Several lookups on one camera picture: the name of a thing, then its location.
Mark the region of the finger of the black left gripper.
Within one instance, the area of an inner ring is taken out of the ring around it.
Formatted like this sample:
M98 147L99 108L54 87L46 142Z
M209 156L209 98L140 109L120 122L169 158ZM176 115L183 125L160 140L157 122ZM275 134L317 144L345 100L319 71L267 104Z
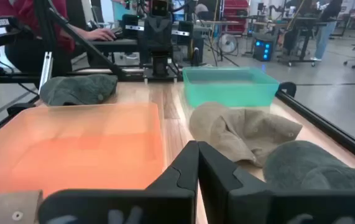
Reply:
M138 16L132 14L124 14L122 16L122 34L127 39L137 39Z
M177 31L177 44L190 44L193 33L193 23L189 21L180 21L178 23Z

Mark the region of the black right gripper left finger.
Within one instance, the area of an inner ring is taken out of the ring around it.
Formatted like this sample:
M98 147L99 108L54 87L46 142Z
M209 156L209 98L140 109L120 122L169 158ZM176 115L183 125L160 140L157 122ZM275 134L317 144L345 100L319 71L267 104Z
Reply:
M144 190L68 189L39 207L40 224L195 224L199 145L190 141Z

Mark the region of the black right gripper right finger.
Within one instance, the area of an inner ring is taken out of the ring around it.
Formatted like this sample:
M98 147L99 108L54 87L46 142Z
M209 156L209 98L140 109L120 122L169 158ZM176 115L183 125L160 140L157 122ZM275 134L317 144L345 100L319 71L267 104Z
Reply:
M355 224L355 190L278 189L199 142L209 224Z

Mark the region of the dark green cap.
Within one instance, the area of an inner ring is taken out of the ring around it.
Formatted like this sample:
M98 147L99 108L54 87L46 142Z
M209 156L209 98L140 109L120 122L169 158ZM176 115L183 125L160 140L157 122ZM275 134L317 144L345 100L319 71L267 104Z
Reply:
M55 77L41 87L39 95L49 106L97 105L115 94L117 85L114 75Z
M267 157L263 174L278 189L355 190L355 168L308 141L276 147Z

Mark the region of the beige cap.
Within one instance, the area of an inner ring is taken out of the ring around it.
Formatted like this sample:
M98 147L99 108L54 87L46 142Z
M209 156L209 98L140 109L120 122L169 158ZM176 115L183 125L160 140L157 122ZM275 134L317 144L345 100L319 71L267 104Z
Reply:
M0 194L0 224L39 224L37 212L43 201L41 190Z
M277 146L297 138L302 125L262 110L207 102L193 110L189 130L229 160L262 167Z

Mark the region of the person's hand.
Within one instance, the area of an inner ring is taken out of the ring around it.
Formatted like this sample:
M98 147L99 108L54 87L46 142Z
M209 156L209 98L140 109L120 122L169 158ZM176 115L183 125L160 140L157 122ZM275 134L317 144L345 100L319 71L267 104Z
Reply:
M99 28L92 31L85 31L84 38L87 40L114 41L116 36L111 29Z

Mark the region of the white round fan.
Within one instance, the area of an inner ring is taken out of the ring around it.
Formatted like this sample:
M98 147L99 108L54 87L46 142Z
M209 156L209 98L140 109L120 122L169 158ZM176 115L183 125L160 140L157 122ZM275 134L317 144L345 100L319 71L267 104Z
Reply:
M221 34L217 41L217 47L223 54L231 54L238 49L238 40L231 34Z

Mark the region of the red storage shelf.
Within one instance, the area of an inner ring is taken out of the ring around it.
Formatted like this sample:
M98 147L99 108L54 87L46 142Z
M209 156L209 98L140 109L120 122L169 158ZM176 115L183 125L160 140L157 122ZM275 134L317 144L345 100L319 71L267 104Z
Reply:
M224 25L229 34L243 34L246 31L246 16L249 14L249 0L223 0L222 20L234 22Z

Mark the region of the teal plastic bin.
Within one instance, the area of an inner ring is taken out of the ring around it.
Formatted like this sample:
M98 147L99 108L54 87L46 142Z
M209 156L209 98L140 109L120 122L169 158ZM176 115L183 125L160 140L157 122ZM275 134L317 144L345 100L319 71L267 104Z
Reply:
M194 108L207 102L228 107L271 105L280 83L254 67L186 67L186 101Z

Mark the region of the black computer blue lights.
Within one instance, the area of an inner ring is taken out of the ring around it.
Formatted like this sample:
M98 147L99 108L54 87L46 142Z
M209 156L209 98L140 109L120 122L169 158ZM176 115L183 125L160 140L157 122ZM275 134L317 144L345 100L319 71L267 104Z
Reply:
M267 34L254 35L252 57L258 61L268 62L272 59L274 39Z

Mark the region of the orange plastic tray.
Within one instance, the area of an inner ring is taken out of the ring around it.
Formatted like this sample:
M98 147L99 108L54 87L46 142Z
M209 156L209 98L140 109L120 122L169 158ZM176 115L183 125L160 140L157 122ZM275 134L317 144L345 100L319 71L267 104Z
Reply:
M164 166L153 103L30 108L0 129L0 193L144 189Z

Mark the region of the person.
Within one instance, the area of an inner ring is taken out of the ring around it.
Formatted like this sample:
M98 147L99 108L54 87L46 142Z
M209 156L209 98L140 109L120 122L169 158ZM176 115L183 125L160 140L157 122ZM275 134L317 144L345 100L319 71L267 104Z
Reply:
M320 21L325 23L321 26L316 37L316 50L311 58L315 61L321 61L326 50L329 37L334 32L337 18L341 12L341 5L343 0L330 0L328 4L323 5L324 9L320 16Z
M7 59L20 71L40 73L42 71L45 43L41 37L41 29L34 7L35 0L0 0L0 16L14 16L31 29L34 39L18 40L7 44L4 51ZM72 71L71 59L75 51L75 41L58 25L53 26L57 46L52 70L56 73Z

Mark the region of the black workshop desk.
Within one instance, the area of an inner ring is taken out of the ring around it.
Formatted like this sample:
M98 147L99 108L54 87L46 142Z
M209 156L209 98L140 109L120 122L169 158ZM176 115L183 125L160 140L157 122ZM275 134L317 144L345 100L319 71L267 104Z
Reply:
M326 23L320 22L315 17L293 17L285 20L288 23L277 39L278 46L281 48L277 61L289 67L295 63L310 63L314 67L316 61L309 56L308 43L315 36L314 31L324 27Z

